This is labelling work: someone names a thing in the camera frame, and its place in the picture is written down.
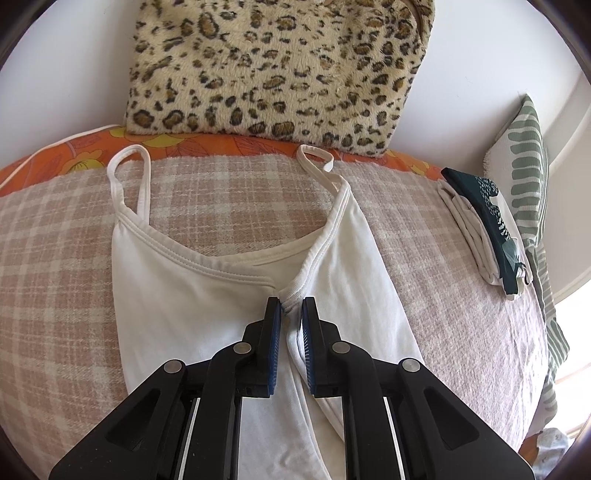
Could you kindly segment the leopard print plush pillow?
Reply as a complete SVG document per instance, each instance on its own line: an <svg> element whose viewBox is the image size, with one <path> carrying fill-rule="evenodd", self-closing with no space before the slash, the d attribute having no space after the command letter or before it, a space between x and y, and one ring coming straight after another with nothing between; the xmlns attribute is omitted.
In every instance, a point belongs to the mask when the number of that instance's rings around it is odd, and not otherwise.
<svg viewBox="0 0 591 480"><path fill-rule="evenodd" d="M431 1L144 1L125 126L383 155L425 58Z"/></svg>

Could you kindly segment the pink plaid blanket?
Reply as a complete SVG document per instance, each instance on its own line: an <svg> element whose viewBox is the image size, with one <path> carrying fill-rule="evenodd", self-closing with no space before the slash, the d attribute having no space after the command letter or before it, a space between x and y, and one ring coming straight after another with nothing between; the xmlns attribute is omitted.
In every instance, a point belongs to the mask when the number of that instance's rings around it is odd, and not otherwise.
<svg viewBox="0 0 591 480"><path fill-rule="evenodd" d="M339 162L370 224L428 368L511 446L547 373L536 292L487 284L435 181ZM152 164L154 226L206 255L245 253L322 226L331 199L283 155ZM125 395L113 310L114 214L104 169L1 200L1 426L46 478Z"/></svg>

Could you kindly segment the folded clothes pile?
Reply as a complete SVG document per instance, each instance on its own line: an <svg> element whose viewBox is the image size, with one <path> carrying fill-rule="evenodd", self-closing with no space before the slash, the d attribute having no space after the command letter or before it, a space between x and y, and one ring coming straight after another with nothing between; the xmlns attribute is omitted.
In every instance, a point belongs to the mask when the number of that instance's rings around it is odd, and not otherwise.
<svg viewBox="0 0 591 480"><path fill-rule="evenodd" d="M515 300L533 281L521 234L494 181L442 170L438 194L461 230L486 283Z"/></svg>

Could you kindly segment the green striped white pillow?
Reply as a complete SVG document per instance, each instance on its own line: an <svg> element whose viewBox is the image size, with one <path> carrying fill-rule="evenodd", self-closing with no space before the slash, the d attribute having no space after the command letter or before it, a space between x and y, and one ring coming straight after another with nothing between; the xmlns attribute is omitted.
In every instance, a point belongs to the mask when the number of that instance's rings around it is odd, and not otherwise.
<svg viewBox="0 0 591 480"><path fill-rule="evenodd" d="M530 436L539 433L557 414L554 383L570 346L556 319L547 256L543 243L548 204L549 161L533 101L522 99L517 115L496 138L483 161L485 177L503 194L520 232L533 274L538 304L546 329L548 372L538 397Z"/></svg>

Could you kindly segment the white camisole top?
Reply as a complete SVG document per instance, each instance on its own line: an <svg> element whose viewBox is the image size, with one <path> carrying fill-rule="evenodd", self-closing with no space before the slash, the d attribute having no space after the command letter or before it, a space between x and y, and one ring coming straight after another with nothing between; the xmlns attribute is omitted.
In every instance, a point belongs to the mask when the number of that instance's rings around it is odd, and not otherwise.
<svg viewBox="0 0 591 480"><path fill-rule="evenodd" d="M305 385L301 303L315 299L322 320L373 357L396 363L421 353L370 226L332 154L297 149L297 163L332 194L325 225L293 242L221 257L195 252L152 227L151 176L135 208L116 177L131 145L107 167L115 211L112 285L125 384L135 389L169 359L195 363L238 341L271 297L283 307L279 378L270 399L242 408L242 479L341 479L345 475L342 404L315 399Z"/></svg>

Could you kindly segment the orange floral bed sheet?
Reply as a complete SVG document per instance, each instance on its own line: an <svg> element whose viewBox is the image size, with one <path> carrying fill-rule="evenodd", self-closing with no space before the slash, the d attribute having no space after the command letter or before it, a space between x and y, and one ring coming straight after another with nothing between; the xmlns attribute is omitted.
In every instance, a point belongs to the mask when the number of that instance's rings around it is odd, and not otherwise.
<svg viewBox="0 0 591 480"><path fill-rule="evenodd" d="M103 168L117 152L135 144L144 147L154 160L263 154L293 157L297 151L293 142L219 134L132 135L122 126L108 125L55 142L3 167L1 194L5 196L75 171Z"/></svg>

